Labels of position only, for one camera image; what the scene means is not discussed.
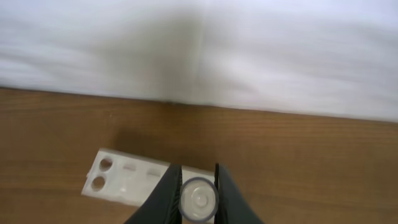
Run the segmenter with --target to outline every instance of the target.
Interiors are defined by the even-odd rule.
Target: white fabric
[[[398,121],[389,0],[0,2],[0,85]]]

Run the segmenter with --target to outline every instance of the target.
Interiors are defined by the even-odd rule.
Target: circular hole
[[[112,166],[112,160],[110,158],[105,158],[99,163],[99,169],[101,171],[107,171]]]
[[[91,183],[91,188],[94,191],[99,191],[104,187],[104,185],[105,185],[104,177],[95,177],[95,179]]]

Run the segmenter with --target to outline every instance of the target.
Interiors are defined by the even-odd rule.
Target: white plate with holes
[[[87,174],[82,195],[141,206],[170,163],[110,149],[100,149]],[[214,173],[182,167],[183,183],[193,177],[214,182]]]

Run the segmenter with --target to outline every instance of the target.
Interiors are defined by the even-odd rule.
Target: wood grain
[[[398,124],[0,89],[0,223],[123,223],[80,195],[100,147],[227,165],[268,224],[398,223]]]

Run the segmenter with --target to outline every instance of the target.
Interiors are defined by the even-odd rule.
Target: white cap
[[[208,179],[189,179],[182,185],[181,192],[180,211],[187,220],[206,222],[216,213],[218,193]]]

